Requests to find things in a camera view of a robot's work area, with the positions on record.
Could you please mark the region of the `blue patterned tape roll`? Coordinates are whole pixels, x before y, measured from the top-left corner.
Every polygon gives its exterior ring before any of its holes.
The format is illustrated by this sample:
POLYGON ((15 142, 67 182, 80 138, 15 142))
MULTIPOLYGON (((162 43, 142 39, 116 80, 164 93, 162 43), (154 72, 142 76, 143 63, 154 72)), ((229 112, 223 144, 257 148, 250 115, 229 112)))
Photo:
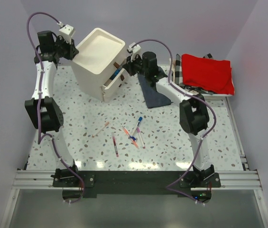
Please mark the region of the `blue patterned tape roll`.
POLYGON ((119 74, 121 70, 122 70, 122 67, 119 67, 118 69, 116 69, 116 71, 111 75, 110 80, 112 81, 119 74))

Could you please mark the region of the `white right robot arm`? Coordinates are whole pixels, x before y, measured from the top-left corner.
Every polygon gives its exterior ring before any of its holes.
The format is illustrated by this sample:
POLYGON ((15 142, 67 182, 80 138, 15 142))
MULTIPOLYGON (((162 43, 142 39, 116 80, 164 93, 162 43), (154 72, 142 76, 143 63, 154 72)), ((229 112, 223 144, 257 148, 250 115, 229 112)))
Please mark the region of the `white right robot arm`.
POLYGON ((163 107, 174 103, 179 108, 179 123, 188 134, 193 161, 188 170, 180 177, 191 187, 203 187, 214 175, 206 141, 206 130, 210 120, 204 97, 191 95, 173 82, 157 64, 157 56, 153 52, 143 55, 129 52, 123 68, 130 76, 138 75, 139 83, 148 108, 163 107))

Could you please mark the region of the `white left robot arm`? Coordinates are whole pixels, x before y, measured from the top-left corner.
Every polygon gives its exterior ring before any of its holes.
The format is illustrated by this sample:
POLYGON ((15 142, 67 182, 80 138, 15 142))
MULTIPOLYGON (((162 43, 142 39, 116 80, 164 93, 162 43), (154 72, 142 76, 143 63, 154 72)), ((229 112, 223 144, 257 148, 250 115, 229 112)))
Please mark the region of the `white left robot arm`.
POLYGON ((41 31, 37 36, 39 45, 36 46, 34 58, 37 80, 31 99, 25 101, 25 109, 38 130, 38 143, 46 137, 49 139, 56 163, 55 173, 51 176, 54 179, 53 186, 83 188, 83 181, 63 135, 63 112, 53 98, 59 60, 72 60, 78 50, 73 41, 67 43, 62 36, 52 31, 41 31))

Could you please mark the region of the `cream drawer organizer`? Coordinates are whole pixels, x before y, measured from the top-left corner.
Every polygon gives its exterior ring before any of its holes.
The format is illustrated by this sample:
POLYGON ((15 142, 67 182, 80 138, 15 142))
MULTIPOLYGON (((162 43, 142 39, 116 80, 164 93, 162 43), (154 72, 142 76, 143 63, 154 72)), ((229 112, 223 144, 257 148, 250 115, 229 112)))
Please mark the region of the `cream drawer organizer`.
POLYGON ((71 63, 81 91, 102 102, 109 102, 129 78, 122 68, 111 81, 111 75, 126 62, 126 43, 109 32, 95 28, 77 46, 79 53, 71 63))

